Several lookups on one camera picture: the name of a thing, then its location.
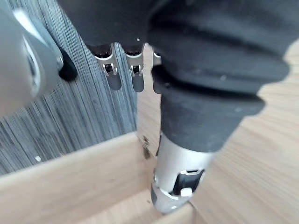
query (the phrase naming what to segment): wooden panel edge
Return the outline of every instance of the wooden panel edge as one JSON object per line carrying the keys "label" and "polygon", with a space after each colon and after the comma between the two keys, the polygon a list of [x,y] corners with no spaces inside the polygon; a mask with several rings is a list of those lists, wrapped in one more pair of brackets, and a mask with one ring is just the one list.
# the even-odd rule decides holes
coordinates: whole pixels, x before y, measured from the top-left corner
{"label": "wooden panel edge", "polygon": [[73,224],[146,188],[136,133],[0,178],[0,223]]}

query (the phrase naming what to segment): black fabric sleeve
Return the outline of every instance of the black fabric sleeve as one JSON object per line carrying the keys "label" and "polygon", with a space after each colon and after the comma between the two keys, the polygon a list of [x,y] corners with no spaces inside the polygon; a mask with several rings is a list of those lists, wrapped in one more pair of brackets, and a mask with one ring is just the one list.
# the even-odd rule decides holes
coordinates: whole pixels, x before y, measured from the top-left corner
{"label": "black fabric sleeve", "polygon": [[288,74],[283,55],[299,36],[296,0],[166,0],[153,7],[147,41],[162,93],[162,132],[194,151],[222,148],[256,96]]}

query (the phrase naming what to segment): metal clip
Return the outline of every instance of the metal clip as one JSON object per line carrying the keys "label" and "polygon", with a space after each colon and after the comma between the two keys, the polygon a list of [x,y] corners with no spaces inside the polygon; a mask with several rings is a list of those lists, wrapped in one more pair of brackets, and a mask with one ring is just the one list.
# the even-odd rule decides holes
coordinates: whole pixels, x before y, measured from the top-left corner
{"label": "metal clip", "polygon": [[143,52],[138,55],[126,54],[128,66],[132,77],[143,75]]}
{"label": "metal clip", "polygon": [[108,77],[110,75],[117,75],[118,63],[115,56],[114,44],[111,44],[111,55],[106,58],[100,58],[95,56],[99,66],[103,69],[105,75]]}

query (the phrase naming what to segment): light wood surface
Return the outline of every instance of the light wood surface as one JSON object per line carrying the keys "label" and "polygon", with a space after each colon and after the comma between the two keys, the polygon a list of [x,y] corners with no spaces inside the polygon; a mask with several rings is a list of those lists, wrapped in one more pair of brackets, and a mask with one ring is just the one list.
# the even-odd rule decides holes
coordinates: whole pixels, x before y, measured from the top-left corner
{"label": "light wood surface", "polygon": [[78,224],[150,224],[161,216],[146,189]]}
{"label": "light wood surface", "polygon": [[188,203],[181,209],[159,218],[153,224],[193,224],[195,223],[194,208]]}
{"label": "light wood surface", "polygon": [[[150,63],[150,51],[146,64]],[[299,42],[285,59],[289,77],[260,91],[267,107],[246,118],[207,171],[192,204],[198,223],[297,223],[299,220]],[[155,154],[160,96],[145,69],[145,92],[138,95],[138,136]]]}
{"label": "light wood surface", "polygon": [[146,189],[135,133],[0,178],[1,224],[73,224]]}

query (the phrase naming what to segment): small white speck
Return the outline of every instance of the small white speck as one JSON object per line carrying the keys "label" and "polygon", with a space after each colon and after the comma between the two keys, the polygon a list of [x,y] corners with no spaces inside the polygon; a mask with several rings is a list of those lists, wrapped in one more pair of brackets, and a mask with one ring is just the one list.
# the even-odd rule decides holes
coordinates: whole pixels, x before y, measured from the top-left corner
{"label": "small white speck", "polygon": [[38,161],[38,162],[42,161],[41,157],[38,156],[38,155],[37,155],[36,157],[34,157],[34,158],[35,158],[35,160]]}
{"label": "small white speck", "polygon": [[227,78],[227,77],[226,77],[225,75],[223,75],[223,76],[220,77],[220,80],[221,80],[221,81],[224,81],[224,80],[226,80],[226,78]]}

